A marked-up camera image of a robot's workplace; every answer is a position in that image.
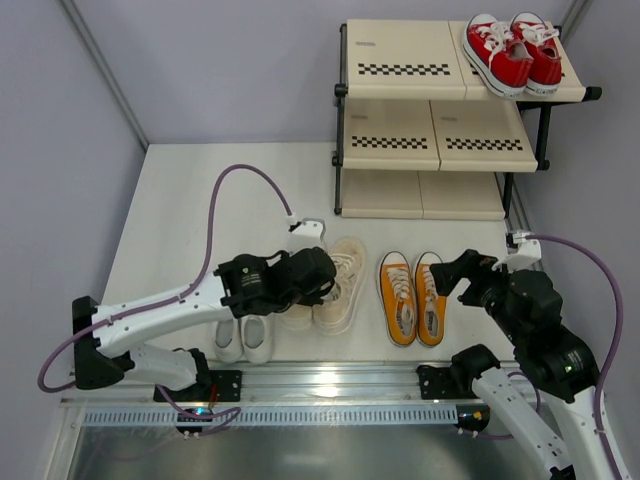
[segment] shoe rack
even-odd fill
[[[335,86],[335,213],[344,217],[500,220],[514,173],[549,168],[551,107],[597,100],[564,48],[558,91],[493,95],[462,54],[467,22],[349,20]],[[535,151],[521,120],[539,109]],[[496,174],[504,174],[500,192]]]

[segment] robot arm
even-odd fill
[[[472,391],[498,414],[537,464],[542,478],[616,478],[593,415],[600,374],[595,358],[561,324],[562,297],[549,277],[544,272],[518,270],[540,259],[538,242],[527,240],[526,234],[508,236],[507,241],[518,251],[501,262],[467,250],[453,262],[432,265],[431,273],[439,295],[449,295],[462,278],[470,281],[458,300],[484,308],[514,345],[516,361],[549,405],[566,445],[516,393],[483,345],[455,355],[450,374],[458,389]],[[603,417],[607,422],[606,412]],[[622,478],[630,478],[608,422],[606,428]]]
[[[97,305],[90,297],[75,300],[74,333],[130,312],[75,344],[76,386],[104,388],[124,378],[172,391],[206,385],[209,369],[197,349],[168,351],[144,342],[202,323],[269,315],[296,303],[321,303],[336,274],[323,248],[324,230],[321,220],[303,220],[291,230],[287,251],[268,258],[239,255],[205,275],[185,296],[181,292],[186,286],[120,305]],[[162,307],[145,309],[164,300]]]

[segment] beige shelf panel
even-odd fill
[[[419,172],[423,217],[431,220],[502,220],[493,173]]]
[[[342,216],[422,218],[417,172],[343,170]]]
[[[515,103],[433,101],[440,170],[533,172],[537,162]]]
[[[467,27],[468,22],[449,22],[451,27],[451,37],[453,44],[455,45],[456,53],[458,55],[458,61],[460,70],[462,72],[462,78],[466,85],[467,93],[465,100],[490,100],[495,99],[496,96],[487,89],[482,81],[482,78],[476,72],[475,68],[471,66],[467,58],[462,53],[462,35]],[[547,22],[550,27],[553,26],[551,22]],[[514,98],[512,101],[518,102],[581,102],[584,98],[585,87],[580,83],[580,79],[576,75],[567,52],[565,52],[562,44],[556,39],[556,46],[558,52],[562,57],[562,81],[558,86],[558,91],[549,96],[536,97],[528,93],[522,94],[520,97]]]
[[[464,100],[448,22],[348,20],[349,97]]]
[[[427,100],[346,99],[344,168],[438,170]]]
[[[493,173],[343,170],[342,216],[502,220]]]

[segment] gray floor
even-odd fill
[[[255,428],[188,441],[166,428],[85,430],[73,480],[538,478],[515,441],[452,426]]]

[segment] black metal frame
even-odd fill
[[[340,26],[340,81],[335,85],[335,105],[337,107],[337,132],[336,132],[336,150],[331,157],[331,165],[336,169],[336,186],[335,186],[335,203],[334,213],[340,215],[342,213],[342,168],[344,165],[344,109],[345,97],[349,92],[347,85],[347,24]],[[536,138],[535,158],[538,162],[536,170],[548,170],[551,163],[546,158],[547,141],[549,138],[549,126],[551,124],[551,109],[560,105],[573,105],[576,103],[591,102],[599,100],[602,96],[602,88],[587,87],[584,97],[580,102],[516,102],[518,111],[522,114],[527,110],[540,109],[538,119],[538,134]],[[509,217],[511,207],[511,197],[513,194],[514,173],[504,173],[504,185],[502,188],[502,207],[504,208],[505,218]]]

